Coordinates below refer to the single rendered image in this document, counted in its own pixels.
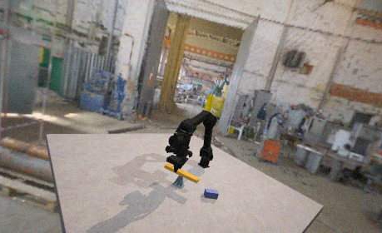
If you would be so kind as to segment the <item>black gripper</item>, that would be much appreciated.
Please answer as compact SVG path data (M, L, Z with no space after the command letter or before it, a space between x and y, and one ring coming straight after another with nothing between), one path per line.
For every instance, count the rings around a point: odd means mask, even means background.
M189 146L178 146L176 149L176 156L171 155L167 157L166 161L174 165L174 172L177 172L178 169L181 169L183 165L187 162L188 155L192 157L192 151L189 151Z

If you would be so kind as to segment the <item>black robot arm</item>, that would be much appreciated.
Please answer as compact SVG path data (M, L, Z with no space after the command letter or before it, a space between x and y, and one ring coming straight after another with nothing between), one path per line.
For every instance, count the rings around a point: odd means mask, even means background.
M176 132L173 136L169 138L169 146L166 146L166 153L174 152L176 154L176 149L178 146L189 146L191 136L196 130L196 127L203 122L205 126L205 136L204 136L204 145L200 149L201 160L198 163L199 166L203 168L209 167L209 162L213 159L213 153L211 148L211 136L213 126L216 124L217 119L210 112L203 110L198 115L193 118L185 119L181 122L179 127L176 129Z

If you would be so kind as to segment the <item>orange bar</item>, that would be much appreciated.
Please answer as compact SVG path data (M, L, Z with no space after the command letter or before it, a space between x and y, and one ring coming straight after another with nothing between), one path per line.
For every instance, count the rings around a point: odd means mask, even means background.
M169 171L174 172L174 166L169 164L169 163L165 164L164 168L166 168ZM181 169L178 169L178 171L174 172L174 173L176 173L177 175L182 176L182 177L184 177L184 178L186 178L186 179L188 179L190 181L193 181L195 183L197 183L200 180L200 178L198 178L196 176L193 176L192 174L190 174L190 173L188 173L186 171L183 171Z

